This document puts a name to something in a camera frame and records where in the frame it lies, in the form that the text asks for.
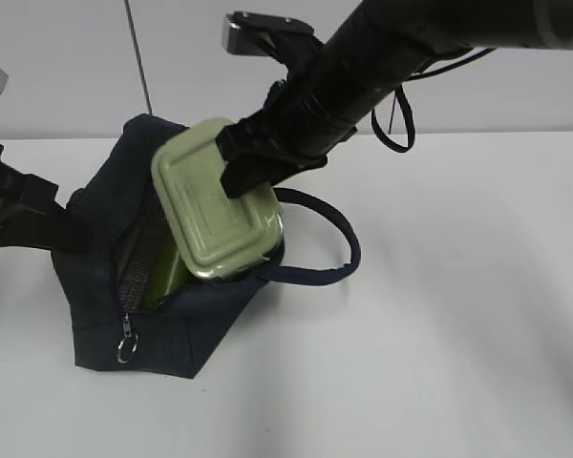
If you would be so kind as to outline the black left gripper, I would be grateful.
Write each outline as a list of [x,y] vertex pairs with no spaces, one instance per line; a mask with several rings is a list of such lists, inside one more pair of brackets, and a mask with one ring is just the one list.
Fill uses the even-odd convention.
[[0,247],[84,253],[90,228],[55,201],[58,186],[2,161],[0,144]]

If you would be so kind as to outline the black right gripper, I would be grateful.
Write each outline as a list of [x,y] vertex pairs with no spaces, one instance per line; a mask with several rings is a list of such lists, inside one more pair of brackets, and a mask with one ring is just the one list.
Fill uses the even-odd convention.
[[322,168],[327,155],[357,132],[331,115],[307,88],[274,83],[262,109],[224,127],[217,146],[227,165],[221,185],[229,198],[275,185],[296,172]]

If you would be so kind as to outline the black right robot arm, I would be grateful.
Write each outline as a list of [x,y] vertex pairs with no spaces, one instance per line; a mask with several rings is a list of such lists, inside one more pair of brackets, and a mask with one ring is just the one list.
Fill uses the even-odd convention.
[[235,198],[325,166],[361,119],[434,63],[476,48],[573,51],[573,1],[364,1],[327,41],[303,21],[237,10],[223,44],[287,69],[259,111],[217,136]]

